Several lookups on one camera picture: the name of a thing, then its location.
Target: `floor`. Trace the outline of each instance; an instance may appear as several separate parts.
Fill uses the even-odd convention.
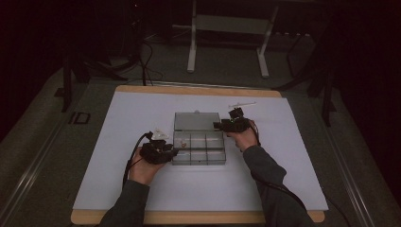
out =
[[[262,79],[256,58],[257,38],[247,44],[220,37],[218,46],[211,35],[201,34],[197,65],[186,72],[189,53],[187,30],[177,30],[166,43],[149,35],[143,47],[148,60],[148,85],[218,86],[269,89],[292,79],[290,70],[301,68],[313,48],[304,37],[291,52],[288,36],[271,37],[266,58],[270,77]],[[118,64],[121,59],[114,59]],[[89,84],[74,83],[73,103],[61,113],[62,99],[54,97],[62,87],[62,70],[52,76],[32,101],[24,116],[0,145],[1,226],[73,226],[72,206],[91,158],[96,139],[110,105],[115,86],[142,84],[142,68],[120,72],[128,81],[114,81],[92,72]],[[385,185],[353,119],[343,106],[340,92],[333,92],[336,111],[332,126],[322,122],[322,99],[309,98],[309,81],[282,93],[288,99],[306,149],[329,202],[325,221],[317,226],[401,226],[401,211]],[[90,124],[71,125],[73,112],[91,113]]]

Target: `white paper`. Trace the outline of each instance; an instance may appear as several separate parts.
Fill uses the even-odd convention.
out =
[[[244,96],[156,95],[116,92],[78,192],[74,209],[108,210],[118,198],[124,169],[139,137],[160,129],[172,143],[176,112],[219,113],[229,118],[230,105],[243,107],[255,121],[262,147],[287,171],[284,184],[308,210],[327,210],[316,173],[293,113],[285,98]],[[173,166],[156,175],[148,211],[260,211],[259,195],[242,153],[224,136],[225,166]]]

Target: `metal stand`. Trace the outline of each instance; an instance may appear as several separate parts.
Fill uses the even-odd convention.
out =
[[[197,29],[214,30],[225,32],[240,32],[249,34],[264,35],[264,41],[256,49],[262,78],[269,76],[268,66],[266,65],[265,51],[268,45],[269,37],[278,12],[278,6],[274,7],[269,20],[211,16],[197,14],[197,1],[192,1],[192,26],[191,26],[191,46],[189,48],[189,58],[187,72],[195,72],[195,61],[197,56]]]

